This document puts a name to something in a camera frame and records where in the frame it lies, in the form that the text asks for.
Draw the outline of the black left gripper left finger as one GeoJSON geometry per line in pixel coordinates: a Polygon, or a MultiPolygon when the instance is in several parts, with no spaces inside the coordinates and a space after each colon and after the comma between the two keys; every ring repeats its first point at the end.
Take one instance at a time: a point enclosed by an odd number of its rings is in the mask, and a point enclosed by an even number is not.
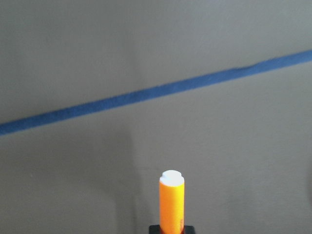
{"type": "Polygon", "coordinates": [[[161,234],[161,229],[159,225],[150,225],[148,229],[148,234],[161,234]]]}

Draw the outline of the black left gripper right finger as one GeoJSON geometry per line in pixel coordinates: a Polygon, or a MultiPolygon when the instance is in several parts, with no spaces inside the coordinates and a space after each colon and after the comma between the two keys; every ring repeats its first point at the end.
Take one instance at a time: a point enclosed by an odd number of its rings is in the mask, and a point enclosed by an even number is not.
{"type": "Polygon", "coordinates": [[[195,228],[194,226],[185,225],[182,233],[183,234],[195,234],[195,228]]]}

